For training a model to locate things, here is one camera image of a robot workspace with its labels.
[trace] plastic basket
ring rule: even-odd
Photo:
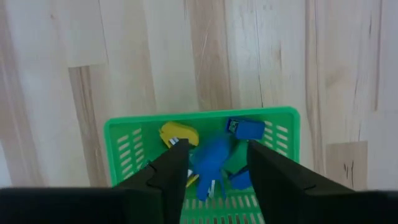
[[[104,126],[112,185],[132,176],[168,150],[159,137],[159,129],[166,121],[194,127],[201,142],[217,131],[224,131],[231,116],[264,121],[265,134],[259,142],[299,162],[300,115],[291,107],[113,118]],[[226,200],[216,187],[215,197],[206,202],[196,199],[195,186],[189,187],[181,223],[264,223],[252,188],[232,190],[227,181],[225,187]]]

